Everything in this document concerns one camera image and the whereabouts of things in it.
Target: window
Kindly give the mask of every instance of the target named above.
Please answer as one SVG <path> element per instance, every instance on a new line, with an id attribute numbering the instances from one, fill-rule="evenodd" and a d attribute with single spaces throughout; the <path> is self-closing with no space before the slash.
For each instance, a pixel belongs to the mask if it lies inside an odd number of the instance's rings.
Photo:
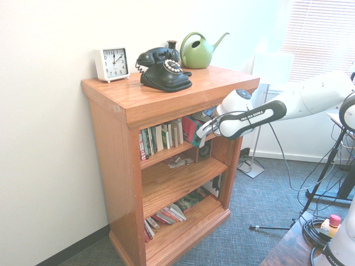
<path id="1" fill-rule="evenodd" d="M 289 81 L 349 73 L 355 61 L 355 1 L 294 0 L 282 52 L 295 54 Z"/>

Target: blue carpet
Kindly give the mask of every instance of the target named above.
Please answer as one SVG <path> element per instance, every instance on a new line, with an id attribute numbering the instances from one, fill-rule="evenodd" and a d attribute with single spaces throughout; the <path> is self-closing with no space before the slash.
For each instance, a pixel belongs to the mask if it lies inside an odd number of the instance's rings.
<path id="1" fill-rule="evenodd" d="M 186 253 L 174 266 L 221 266 L 221 265 L 259 265 L 270 250 L 281 240 L 287 231 L 249 230 L 249 225 L 287 227 L 292 218 L 298 218 L 303 209 L 297 201 L 297 192 L 290 189 L 287 168 L 284 161 L 258 158 L 265 171 L 251 179 L 238 171 L 233 187 L 230 211 L 231 218 L 204 238 L 191 251 Z M 303 180 L 314 169 L 316 163 L 288 162 L 291 169 L 292 187 L 299 188 Z M 308 179 L 305 187 L 314 184 L 324 165 L 320 165 Z M 326 188 L 333 173 L 331 184 L 342 176 L 337 166 L 319 188 Z M 305 192 L 300 193 L 302 204 L 307 202 Z M 328 217 L 335 213 L 345 218 L 349 203 L 345 201 L 321 200 L 318 209 L 329 204 L 332 206 L 318 214 Z M 310 209 L 316 208 L 316 200 Z M 111 245 L 108 237 L 92 245 L 61 266 L 123 266 L 123 262 Z"/>

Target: bookshelf side panel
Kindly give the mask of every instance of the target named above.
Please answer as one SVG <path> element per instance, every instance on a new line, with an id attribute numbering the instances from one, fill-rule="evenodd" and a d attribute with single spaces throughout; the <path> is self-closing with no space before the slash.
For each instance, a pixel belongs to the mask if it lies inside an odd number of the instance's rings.
<path id="1" fill-rule="evenodd" d="M 223 175 L 219 197 L 224 209 L 229 207 L 242 139 L 239 137 L 237 140 L 230 141 L 225 137 L 216 137 L 213 140 L 212 157 L 228 166 Z"/>
<path id="2" fill-rule="evenodd" d="M 143 266 L 145 242 L 140 171 L 139 130 L 90 102 L 100 162 L 110 239 L 127 265 Z"/>

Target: white alarm clock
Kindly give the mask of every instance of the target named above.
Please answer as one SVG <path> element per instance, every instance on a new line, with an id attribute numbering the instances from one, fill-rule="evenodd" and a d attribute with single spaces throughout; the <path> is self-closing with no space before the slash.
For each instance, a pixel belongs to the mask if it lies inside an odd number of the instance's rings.
<path id="1" fill-rule="evenodd" d="M 100 48 L 94 50 L 98 78 L 108 83 L 111 80 L 128 78 L 126 47 Z"/>

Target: green watering can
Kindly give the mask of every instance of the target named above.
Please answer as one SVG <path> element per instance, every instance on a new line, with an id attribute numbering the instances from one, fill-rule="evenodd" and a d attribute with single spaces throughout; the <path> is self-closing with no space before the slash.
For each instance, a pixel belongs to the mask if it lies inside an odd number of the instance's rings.
<path id="1" fill-rule="evenodd" d="M 205 39 L 205 37 L 198 32 L 191 32 L 189 35 L 185 37 L 182 41 L 180 48 L 181 60 L 187 68 L 192 69 L 201 69 L 207 68 L 212 59 L 212 54 L 215 51 L 216 47 L 220 44 L 225 35 L 229 34 L 226 32 L 223 36 L 216 42 L 215 45 L 209 45 Z M 198 35 L 201 37 L 200 40 L 197 40 L 191 43 L 183 53 L 185 43 L 187 39 L 189 39 L 193 35 Z"/>

